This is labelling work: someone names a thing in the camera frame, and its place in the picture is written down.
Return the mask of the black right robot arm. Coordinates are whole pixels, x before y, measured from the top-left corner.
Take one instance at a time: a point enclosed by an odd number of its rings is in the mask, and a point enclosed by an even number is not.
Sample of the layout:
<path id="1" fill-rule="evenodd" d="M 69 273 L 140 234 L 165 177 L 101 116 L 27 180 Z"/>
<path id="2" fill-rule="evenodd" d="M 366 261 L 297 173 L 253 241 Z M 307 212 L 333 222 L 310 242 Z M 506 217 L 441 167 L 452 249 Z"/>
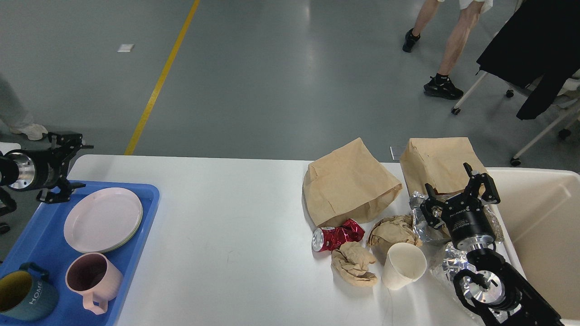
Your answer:
<path id="1" fill-rule="evenodd" d="M 454 248 L 466 252 L 476 269 L 461 269 L 452 278 L 460 303 L 487 326 L 561 326 L 560 314 L 494 248 L 496 235 L 484 213 L 485 205 L 501 200 L 493 178 L 468 163 L 464 168 L 469 182 L 463 192 L 441 201 L 426 184 L 420 205 L 427 224 L 446 225 Z"/>

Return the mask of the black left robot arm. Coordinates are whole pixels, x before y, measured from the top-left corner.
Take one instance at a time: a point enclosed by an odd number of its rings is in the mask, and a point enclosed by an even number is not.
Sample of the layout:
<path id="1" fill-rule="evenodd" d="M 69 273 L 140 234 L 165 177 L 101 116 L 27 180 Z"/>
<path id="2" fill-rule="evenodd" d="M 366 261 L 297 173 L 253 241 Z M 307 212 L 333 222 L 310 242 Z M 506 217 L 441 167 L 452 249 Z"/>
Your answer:
<path id="1" fill-rule="evenodd" d="M 70 162 L 80 150 L 93 149 L 76 132 L 49 132 L 45 150 L 11 150 L 0 156 L 0 185 L 16 192 L 39 190 L 36 200 L 64 203 L 84 183 L 67 179 Z"/>

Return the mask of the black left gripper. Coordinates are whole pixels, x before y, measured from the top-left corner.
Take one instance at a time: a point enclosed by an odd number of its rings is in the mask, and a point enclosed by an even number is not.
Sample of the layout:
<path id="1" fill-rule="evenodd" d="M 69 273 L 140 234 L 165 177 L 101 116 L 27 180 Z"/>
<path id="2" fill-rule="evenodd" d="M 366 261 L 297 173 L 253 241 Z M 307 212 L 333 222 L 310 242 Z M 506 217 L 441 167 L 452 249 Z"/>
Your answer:
<path id="1" fill-rule="evenodd" d="M 60 180 L 64 176 L 59 159 L 72 159 L 82 149 L 93 149 L 85 143 L 79 132 L 49 132 L 48 150 L 12 150 L 6 157 L 16 163 L 18 176 L 8 184 L 15 191 L 42 189 L 36 196 L 38 202 L 57 204 L 68 202 L 77 188 L 85 183 Z"/>

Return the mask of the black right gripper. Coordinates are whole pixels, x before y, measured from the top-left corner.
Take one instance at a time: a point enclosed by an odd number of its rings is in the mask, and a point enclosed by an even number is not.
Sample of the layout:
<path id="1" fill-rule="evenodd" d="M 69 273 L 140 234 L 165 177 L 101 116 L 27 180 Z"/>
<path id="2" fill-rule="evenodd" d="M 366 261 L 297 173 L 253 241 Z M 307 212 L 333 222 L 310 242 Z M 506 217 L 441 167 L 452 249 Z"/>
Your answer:
<path id="1" fill-rule="evenodd" d="M 469 181 L 459 197 L 451 197 L 444 202 L 437 199 L 431 184 L 426 183 L 427 198 L 419 208 L 429 227 L 439 230 L 445 224 L 452 243 L 458 250 L 476 250 L 491 246 L 496 235 L 484 213 L 484 206 L 499 204 L 499 196 L 494 179 L 488 173 L 473 171 L 468 163 L 463 163 Z"/>

